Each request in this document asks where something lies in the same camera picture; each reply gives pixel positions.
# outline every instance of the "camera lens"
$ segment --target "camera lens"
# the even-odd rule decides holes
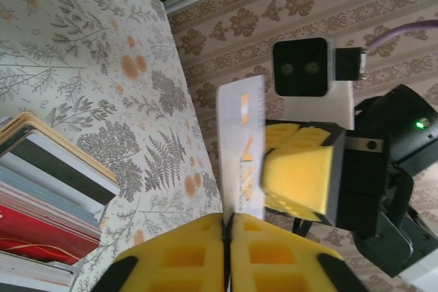
[[[307,73],[315,74],[320,70],[320,66],[315,62],[310,62],[306,65]]]
[[[281,72],[284,75],[291,75],[293,73],[293,71],[294,71],[294,67],[290,63],[286,63],[285,65],[283,65],[281,67]]]

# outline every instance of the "damask pattern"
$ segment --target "damask pattern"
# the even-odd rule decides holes
[[[159,0],[0,0],[0,103],[2,117],[33,111],[116,175],[74,292],[126,248],[221,210]]]
[[[272,46],[281,40],[329,36],[339,47],[359,47],[391,28],[438,17],[437,0],[201,0],[169,21],[216,178],[217,89],[253,75],[266,76],[266,115],[282,118],[284,101],[272,87]],[[435,30],[407,33],[368,54],[364,80],[356,81],[356,102],[408,84],[432,106],[437,104]],[[193,51],[185,51],[191,42]],[[411,203],[431,223],[438,222],[438,165],[415,177]],[[268,221],[285,229],[290,218],[270,213]],[[315,225],[309,238],[335,248],[371,291],[415,291],[388,278],[363,258],[346,231]]]

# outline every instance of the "patterned wallpaper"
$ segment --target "patterned wallpaper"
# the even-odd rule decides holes
[[[74,292],[126,248],[221,210],[158,0],[0,0],[0,104],[0,117],[33,111],[117,176]]]
[[[281,118],[283,99],[272,86],[271,48],[279,40],[330,36],[339,47],[363,46],[392,27],[438,18],[438,0],[202,0],[169,16],[211,163],[218,177],[218,86],[266,76],[266,114]],[[397,37],[370,53],[355,100],[405,83],[438,109],[438,31]],[[411,203],[438,225],[438,164],[415,177]],[[290,229],[291,219],[268,215]],[[315,225],[310,237],[340,251],[371,291],[414,291],[364,259],[350,234]]]

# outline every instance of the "red book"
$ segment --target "red book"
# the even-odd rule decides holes
[[[0,204],[0,250],[73,265],[99,246],[60,227]]]

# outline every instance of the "stack of books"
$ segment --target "stack of books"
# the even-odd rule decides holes
[[[68,291],[72,265],[99,246],[115,181],[31,113],[0,119],[0,284]]]

